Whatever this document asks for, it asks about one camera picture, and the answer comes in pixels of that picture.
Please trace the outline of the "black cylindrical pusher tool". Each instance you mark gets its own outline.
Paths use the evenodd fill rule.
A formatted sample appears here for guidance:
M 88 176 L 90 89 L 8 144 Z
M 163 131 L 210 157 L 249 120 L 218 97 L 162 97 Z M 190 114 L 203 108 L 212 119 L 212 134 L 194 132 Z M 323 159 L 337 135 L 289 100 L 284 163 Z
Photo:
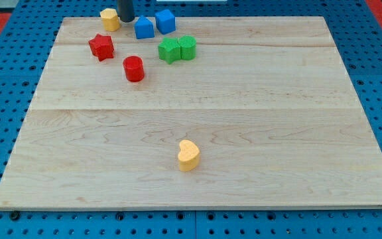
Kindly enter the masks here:
M 129 23 L 135 19 L 133 0 L 117 0 L 117 10 L 122 22 Z

